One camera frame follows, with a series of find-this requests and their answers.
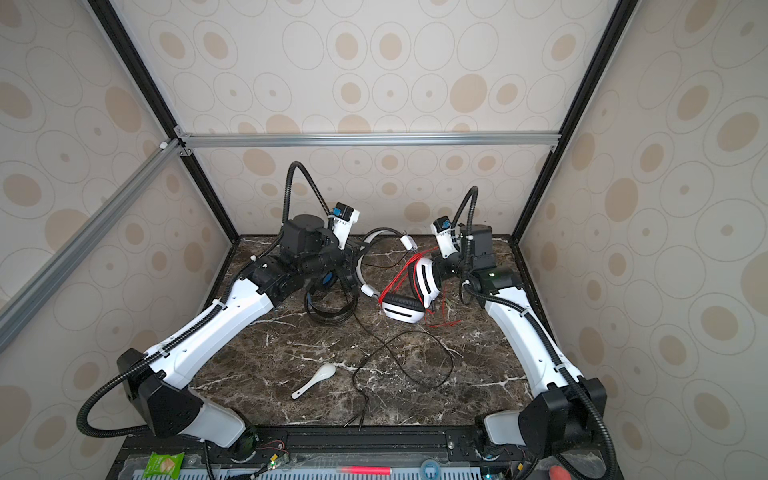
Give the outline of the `white headphones with red cable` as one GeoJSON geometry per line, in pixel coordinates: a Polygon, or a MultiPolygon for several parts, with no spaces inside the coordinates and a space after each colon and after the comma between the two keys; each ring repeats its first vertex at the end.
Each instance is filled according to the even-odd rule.
{"type": "Polygon", "coordinates": [[[420,251],[416,241],[406,234],[389,227],[371,230],[363,237],[360,254],[355,264],[355,274],[360,291],[377,301],[386,317],[408,324],[416,324],[431,312],[433,302],[440,296],[443,275],[438,245],[420,251]],[[395,237],[410,257],[394,278],[379,291],[369,284],[363,275],[365,255],[377,241],[385,236],[395,237]]]}

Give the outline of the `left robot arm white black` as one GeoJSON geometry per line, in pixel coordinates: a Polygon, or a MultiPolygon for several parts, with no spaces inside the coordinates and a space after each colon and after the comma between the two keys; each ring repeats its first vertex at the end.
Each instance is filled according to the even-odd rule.
{"type": "Polygon", "coordinates": [[[222,295],[195,319],[145,352],[129,349],[118,359],[118,375],[97,389],[82,405],[76,426],[91,438],[153,434],[157,438],[188,437],[225,449],[236,460],[251,456],[256,430],[237,412],[205,399],[189,385],[197,372],[236,335],[297,291],[316,323],[344,323],[357,307],[355,254],[347,246],[355,211],[323,203],[321,217],[289,218],[293,179],[299,161],[287,171],[282,226],[263,253],[252,258],[225,287],[222,295]],[[143,418],[143,424],[118,429],[92,425],[93,407],[118,386],[143,418]]]}

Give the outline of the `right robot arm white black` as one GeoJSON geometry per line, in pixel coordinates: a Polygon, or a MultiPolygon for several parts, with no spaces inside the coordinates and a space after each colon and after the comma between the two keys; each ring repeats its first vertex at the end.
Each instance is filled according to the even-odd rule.
{"type": "Polygon", "coordinates": [[[536,460],[553,457],[576,479],[586,475],[566,453],[594,447],[601,453],[603,478],[615,479],[618,459],[603,418],[606,390],[600,380],[585,378],[559,349],[532,309],[520,277],[497,264],[491,230],[473,223],[478,196],[477,187],[471,187],[455,218],[433,225],[443,270],[458,278],[460,299],[477,301],[502,330],[533,396],[521,410],[486,416],[487,440],[493,450],[511,445],[536,460]]]}

